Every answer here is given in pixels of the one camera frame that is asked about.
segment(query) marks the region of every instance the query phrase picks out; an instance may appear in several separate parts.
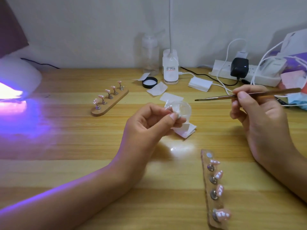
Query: wooden table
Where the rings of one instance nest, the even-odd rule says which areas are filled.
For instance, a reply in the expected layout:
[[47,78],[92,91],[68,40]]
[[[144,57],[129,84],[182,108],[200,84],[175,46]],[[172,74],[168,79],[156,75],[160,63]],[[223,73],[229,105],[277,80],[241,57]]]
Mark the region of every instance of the wooden table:
[[[107,165],[128,117],[148,102],[164,105],[132,80],[141,74],[140,69],[44,72],[23,116],[1,117],[0,208]],[[180,76],[167,92],[191,104],[196,132],[186,140],[164,137],[143,180],[78,229],[209,229],[201,148],[214,151],[222,162],[224,202],[233,213],[229,229],[307,229],[306,205],[254,161],[240,123],[229,117],[230,101],[194,101],[224,95],[224,90],[189,88],[190,78]],[[129,88],[128,95],[104,116],[91,116],[93,99],[117,80]],[[307,112],[286,112],[294,143],[306,156]]]

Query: hand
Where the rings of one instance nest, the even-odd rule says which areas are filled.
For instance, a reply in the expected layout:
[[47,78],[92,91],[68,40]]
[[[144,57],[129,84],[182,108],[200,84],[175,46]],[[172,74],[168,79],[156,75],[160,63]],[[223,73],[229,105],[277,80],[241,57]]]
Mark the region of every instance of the hand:
[[238,99],[232,100],[230,116],[242,123],[255,160],[272,173],[299,153],[290,136],[287,115],[274,96],[254,100],[247,94],[263,91],[267,88],[257,85],[234,89]]
[[181,127],[186,119],[163,108],[148,103],[131,116],[126,123],[122,142],[113,159],[114,164],[132,183],[139,181],[159,140],[168,135],[171,127]]

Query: plastic bottle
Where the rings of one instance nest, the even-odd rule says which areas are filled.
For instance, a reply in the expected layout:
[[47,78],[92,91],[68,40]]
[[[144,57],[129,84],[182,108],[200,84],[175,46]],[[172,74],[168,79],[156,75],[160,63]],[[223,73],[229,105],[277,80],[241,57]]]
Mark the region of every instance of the plastic bottle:
[[159,73],[159,46],[157,38],[144,34],[142,38],[142,61],[144,73],[153,77]]

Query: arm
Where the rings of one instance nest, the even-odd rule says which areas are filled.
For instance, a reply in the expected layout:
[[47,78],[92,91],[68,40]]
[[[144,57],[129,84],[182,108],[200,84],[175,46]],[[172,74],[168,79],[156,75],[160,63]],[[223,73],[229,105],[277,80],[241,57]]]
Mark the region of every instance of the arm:
[[185,121],[172,109],[145,105],[127,121],[108,166],[0,210],[1,230],[75,228],[128,192],[144,174],[159,140]]
[[287,115],[274,97],[254,100],[247,94],[262,91],[267,89],[256,85],[234,89],[238,99],[232,100],[230,116],[242,123],[255,160],[307,202],[307,159],[295,148]]

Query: power strip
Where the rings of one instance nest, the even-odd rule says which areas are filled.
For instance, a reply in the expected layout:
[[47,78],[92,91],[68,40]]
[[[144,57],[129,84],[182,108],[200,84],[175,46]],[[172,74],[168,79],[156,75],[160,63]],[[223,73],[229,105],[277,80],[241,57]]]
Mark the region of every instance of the power strip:
[[[209,74],[211,76],[216,77],[217,73],[219,72],[219,70],[223,66],[224,62],[225,61],[222,61],[222,60],[215,60],[212,72],[209,73]],[[230,68],[231,68],[231,62],[227,61],[224,65],[223,69],[220,71],[219,77],[237,80],[236,77],[232,77],[230,75]],[[249,65],[248,74],[246,75],[244,80],[251,82],[251,79],[255,74],[256,68],[257,68],[256,65]],[[276,87],[279,84],[280,81],[281,81],[280,76],[279,77],[263,77],[263,76],[257,75],[255,77],[255,84],[266,85],[266,86],[270,86],[270,87]]]

